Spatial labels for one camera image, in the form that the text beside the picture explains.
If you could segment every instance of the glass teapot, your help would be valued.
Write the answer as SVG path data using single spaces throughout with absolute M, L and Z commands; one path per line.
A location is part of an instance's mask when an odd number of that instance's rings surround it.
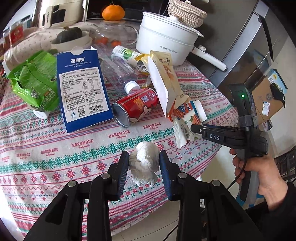
M 130 35 L 126 28 L 131 28 L 135 30 L 137 37 L 136 39 L 130 39 Z M 131 45 L 138 40 L 139 33 L 138 31 L 132 27 L 126 25 L 124 20 L 121 21 L 103 21 L 103 26 L 98 28 L 96 31 L 96 39 L 95 43 L 102 43 L 107 45 L 108 47 L 116 47 L 121 45 L 126 47 L 127 45 Z

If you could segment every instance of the crumpled white tissue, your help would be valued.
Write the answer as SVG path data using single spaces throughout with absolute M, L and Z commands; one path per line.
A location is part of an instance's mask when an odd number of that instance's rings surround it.
M 129 167 L 133 182 L 139 187 L 157 182 L 155 172 L 159 170 L 159 148 L 151 142 L 140 142 L 129 157 Z

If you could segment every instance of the dark green squash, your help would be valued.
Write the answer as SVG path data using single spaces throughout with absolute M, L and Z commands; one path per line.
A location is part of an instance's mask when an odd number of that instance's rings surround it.
M 64 29 L 65 31 L 60 32 L 57 38 L 52 41 L 52 44 L 61 44 L 82 37 L 82 31 L 80 28 L 64 27 Z

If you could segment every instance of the hand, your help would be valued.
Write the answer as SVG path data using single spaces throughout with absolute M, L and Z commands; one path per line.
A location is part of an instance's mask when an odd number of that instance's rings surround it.
M 232 155 L 236 154 L 234 149 L 230 149 L 229 153 Z M 235 156 L 232 163 L 236 167 L 234 174 L 238 176 L 244 161 Z M 273 158 L 270 155 L 250 158 L 244 170 L 258 172 L 260 182 L 258 193 L 265 197 L 269 210 L 276 209 L 283 202 L 288 186 L 282 179 Z M 237 183 L 241 183 L 243 178 L 244 172 L 237 180 Z

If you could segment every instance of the orange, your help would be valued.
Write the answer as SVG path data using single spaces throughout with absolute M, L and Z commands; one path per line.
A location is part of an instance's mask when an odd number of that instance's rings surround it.
M 119 21 L 125 16 L 124 9 L 119 5 L 109 5 L 102 12 L 102 16 L 107 21 Z

